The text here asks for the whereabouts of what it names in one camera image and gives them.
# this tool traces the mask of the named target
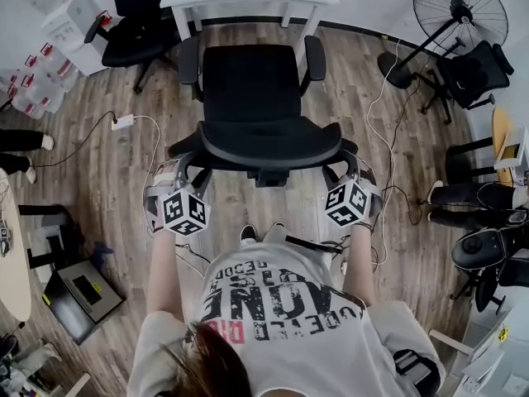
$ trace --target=forearm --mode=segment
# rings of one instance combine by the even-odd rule
[[[184,321],[174,234],[168,231],[155,234],[150,261],[147,313],[158,310],[169,312]]]
[[[371,231],[360,225],[350,230],[350,251],[344,291],[364,300],[367,306],[377,303],[371,263]]]

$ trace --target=fan base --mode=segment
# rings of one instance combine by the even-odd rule
[[[409,88],[412,85],[413,76],[407,66],[403,66],[402,68],[395,66],[391,69],[392,66],[395,65],[395,57],[396,56],[389,51],[385,51],[379,55],[377,61],[379,62],[380,72],[384,77],[388,76],[389,83],[395,87],[400,89]]]

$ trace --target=black and white cube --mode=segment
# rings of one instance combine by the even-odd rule
[[[350,180],[329,191],[325,213],[339,227],[348,227],[367,218],[370,199],[369,191]]]
[[[164,228],[183,236],[201,232],[209,224],[211,208],[185,189],[162,199]]]

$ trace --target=brown hair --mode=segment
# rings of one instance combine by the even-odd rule
[[[251,397],[250,380],[242,360],[218,332],[194,324],[194,349],[166,349],[178,366],[168,397]]]

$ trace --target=black chair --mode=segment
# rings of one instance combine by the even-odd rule
[[[105,16],[92,24],[85,43],[96,34],[108,41],[102,64],[121,68],[141,64],[134,83],[134,92],[141,93],[141,80],[156,59],[178,72],[178,66],[165,53],[179,43],[173,14],[160,9],[160,0],[115,0],[117,14],[124,17],[109,31],[102,27]]]
[[[179,47],[180,81],[204,103],[204,121],[169,148],[171,158],[209,170],[246,171],[257,187],[284,186],[290,170],[347,161],[356,170],[358,147],[341,137],[338,123],[319,127],[301,116],[301,97],[311,81],[322,81],[322,43],[305,37],[307,73],[301,85],[293,48],[286,45],[211,47],[203,56],[198,83],[198,38]],[[327,186],[337,177],[324,168]]]
[[[448,53],[446,52],[437,61],[437,68],[443,78],[443,84],[433,69],[428,71],[433,81],[421,74],[414,74],[416,78],[422,79],[435,91],[428,104],[421,108],[421,112],[426,113],[431,105],[440,99],[446,112],[446,124],[452,122],[448,106],[449,97],[452,97],[462,108],[469,110],[489,103],[495,104],[492,94],[481,102],[473,103],[483,93],[496,88],[508,87],[510,85],[508,75],[514,73],[502,47],[498,44],[491,46],[487,41],[481,41],[466,55],[457,56],[453,59],[445,57]]]
[[[450,298],[457,300],[465,292],[471,295],[475,287],[474,300],[478,311],[483,312],[493,302],[498,306],[496,313],[499,313],[505,297],[494,297],[498,284],[502,287],[529,287],[529,258],[514,256],[527,248],[525,227],[491,228],[465,235],[454,245],[452,260],[469,279],[460,292]]]

